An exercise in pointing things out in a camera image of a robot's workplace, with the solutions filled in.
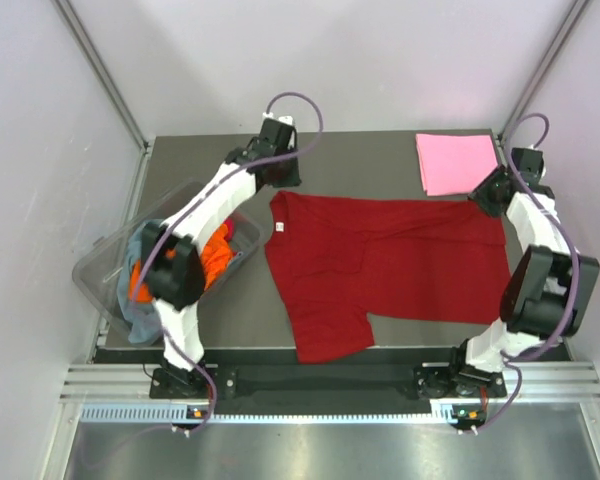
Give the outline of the red t shirt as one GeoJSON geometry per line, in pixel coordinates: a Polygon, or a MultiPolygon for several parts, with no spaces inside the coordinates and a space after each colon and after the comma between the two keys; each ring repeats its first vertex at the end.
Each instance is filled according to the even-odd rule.
{"type": "Polygon", "coordinates": [[[303,364],[371,347],[370,315],[488,325],[510,273],[502,222],[468,201],[281,191],[267,263],[303,364]]]}

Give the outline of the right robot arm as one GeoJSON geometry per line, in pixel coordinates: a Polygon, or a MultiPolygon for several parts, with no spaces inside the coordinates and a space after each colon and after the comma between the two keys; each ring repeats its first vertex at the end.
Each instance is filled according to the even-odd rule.
{"type": "Polygon", "coordinates": [[[516,147],[469,199],[491,217],[513,225],[522,257],[506,285],[498,318],[452,354],[449,388],[461,397],[501,395],[507,360],[574,336],[600,273],[599,261],[580,254],[558,228],[555,196],[542,184],[540,150],[516,147]]]}

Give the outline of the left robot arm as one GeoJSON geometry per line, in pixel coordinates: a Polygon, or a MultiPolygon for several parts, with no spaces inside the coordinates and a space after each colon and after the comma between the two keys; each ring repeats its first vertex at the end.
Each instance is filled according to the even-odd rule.
{"type": "Polygon", "coordinates": [[[211,276],[202,254],[213,234],[263,187],[297,186],[297,129],[290,116],[265,114],[259,133],[231,150],[212,179],[179,211],[146,224],[130,299],[148,300],[164,338],[164,359],[154,376],[181,396],[208,390],[198,366],[204,355],[198,303],[211,276]]]}

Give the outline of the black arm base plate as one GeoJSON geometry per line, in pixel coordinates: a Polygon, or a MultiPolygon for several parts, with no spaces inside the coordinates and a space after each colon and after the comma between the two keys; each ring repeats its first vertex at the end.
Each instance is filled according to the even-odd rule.
{"type": "Polygon", "coordinates": [[[177,374],[167,368],[155,371],[154,398],[194,398],[202,394],[205,377],[215,381],[218,398],[233,400],[256,393],[362,391],[397,393],[408,399],[442,399],[452,396],[502,398],[506,392],[500,374],[463,376],[448,366],[408,364],[326,365],[209,365],[201,371],[177,374]]]}

